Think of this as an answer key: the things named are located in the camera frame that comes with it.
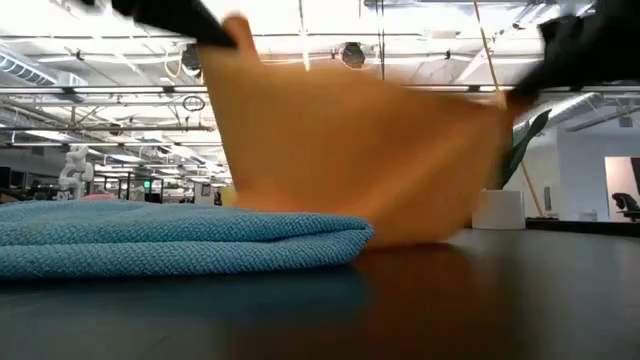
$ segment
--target green plant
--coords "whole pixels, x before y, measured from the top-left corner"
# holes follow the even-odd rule
[[[525,125],[525,128],[521,130],[522,135],[515,136],[517,134],[514,134],[513,146],[504,155],[502,161],[502,171],[500,173],[498,189],[502,189],[505,185],[507,185],[507,182],[509,182],[509,179],[511,179],[513,173],[516,172],[518,166],[524,158],[524,154],[527,151],[529,142],[531,142],[531,139],[538,135],[540,131],[542,131],[542,129],[544,129],[544,127],[547,125],[547,122],[549,121],[549,113],[551,113],[551,109],[536,116],[533,121],[528,122]]]

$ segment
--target dark table surface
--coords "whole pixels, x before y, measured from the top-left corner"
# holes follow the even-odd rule
[[[640,243],[471,231],[310,271],[0,284],[1,359],[640,359]]]

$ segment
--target blue towel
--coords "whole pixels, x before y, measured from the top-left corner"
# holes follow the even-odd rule
[[[356,217],[125,201],[0,206],[0,278],[198,275],[338,265],[373,235]]]

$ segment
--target wooden stick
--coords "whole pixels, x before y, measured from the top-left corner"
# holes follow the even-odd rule
[[[527,180],[527,185],[529,185],[529,190],[531,191],[533,202],[536,204],[536,209],[538,210],[538,216],[544,217],[542,213],[542,207],[540,207],[540,202],[538,201],[538,195],[536,195],[536,189],[534,189],[533,187],[533,183],[529,178],[529,172],[527,171],[527,166],[524,164],[524,159],[522,159],[522,162],[520,162],[520,166],[522,166],[522,172],[524,173],[524,178]]]
[[[491,54],[489,53],[489,44],[487,42],[487,36],[484,33],[484,29],[482,28],[482,22],[480,21],[480,10],[478,9],[478,1],[473,0],[473,8],[476,13],[476,18],[478,19],[478,26],[480,27],[480,35],[482,36],[482,45],[484,47],[484,52],[487,54],[487,60],[489,61],[489,70],[491,70],[491,78],[493,79],[493,85],[496,87],[496,94],[500,94],[500,86],[498,85],[498,77],[496,76],[496,70],[493,67],[493,61],[491,60]],[[533,187],[533,183],[531,183],[531,178],[529,178],[529,172],[527,171],[527,166],[524,164],[524,159],[520,162],[522,166],[522,172],[524,173],[524,177],[527,180],[527,185],[529,186],[529,191],[531,191],[531,196],[533,197],[533,202],[536,204],[536,209],[538,210],[538,216],[543,217],[542,208],[540,207],[540,202],[538,201],[538,196],[536,195],[536,190]]]

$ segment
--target orange fabric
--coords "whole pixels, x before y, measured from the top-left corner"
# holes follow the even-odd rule
[[[82,200],[114,200],[115,197],[111,194],[92,194],[82,198]]]
[[[346,67],[266,66],[241,17],[239,51],[200,49],[238,207],[359,215],[371,247],[446,239],[490,184],[514,114]]]

